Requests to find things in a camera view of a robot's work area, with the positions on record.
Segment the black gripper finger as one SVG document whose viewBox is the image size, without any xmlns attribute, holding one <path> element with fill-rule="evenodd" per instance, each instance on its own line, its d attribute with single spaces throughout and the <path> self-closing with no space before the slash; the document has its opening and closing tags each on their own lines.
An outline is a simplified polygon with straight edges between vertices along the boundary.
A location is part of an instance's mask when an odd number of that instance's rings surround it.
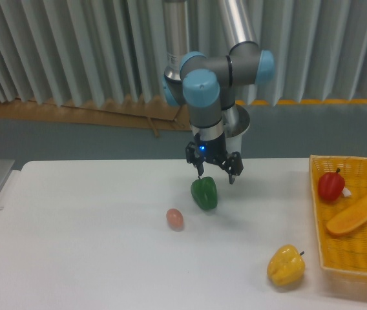
<svg viewBox="0 0 367 310">
<path fill-rule="evenodd" d="M 217 164 L 226 171 L 230 185 L 234 184 L 236 177 L 240 176 L 244 169 L 242 157 L 238 151 L 217 157 Z"/>
<path fill-rule="evenodd" d="M 193 165 L 197 169 L 198 176 L 204 173 L 204 156 L 199 153 L 199 148 L 194 142 L 189 142 L 185 148 L 187 163 Z"/>
</svg>

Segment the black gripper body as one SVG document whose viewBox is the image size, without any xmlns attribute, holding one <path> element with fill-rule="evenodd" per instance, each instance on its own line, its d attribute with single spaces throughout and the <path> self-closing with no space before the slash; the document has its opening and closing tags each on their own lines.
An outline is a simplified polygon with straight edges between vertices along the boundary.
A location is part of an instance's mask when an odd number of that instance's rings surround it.
<svg viewBox="0 0 367 310">
<path fill-rule="evenodd" d="M 217 163 L 217 157 L 227 154 L 224 132 L 210 140 L 202 139 L 200 133 L 197 133 L 194 136 L 194 143 L 199 148 L 199 153 L 204 156 L 204 162 Z"/>
</svg>

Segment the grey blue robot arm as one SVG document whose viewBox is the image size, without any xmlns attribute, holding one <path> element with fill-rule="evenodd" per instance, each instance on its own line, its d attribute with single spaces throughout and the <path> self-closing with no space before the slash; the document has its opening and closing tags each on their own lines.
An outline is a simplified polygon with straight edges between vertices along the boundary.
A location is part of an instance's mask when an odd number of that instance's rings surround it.
<svg viewBox="0 0 367 310">
<path fill-rule="evenodd" d="M 217 2 L 229 47 L 220 57 L 191 50 L 187 1 L 162 6 L 168 56 L 163 91 L 168 104 L 187 106 L 193 140 L 185 148 L 186 160 L 199 176 L 208 163 L 234 183 L 244 169 L 241 141 L 250 124 L 246 110 L 236 107 L 235 88 L 271 81 L 273 54 L 257 44 L 244 1 Z"/>
</svg>

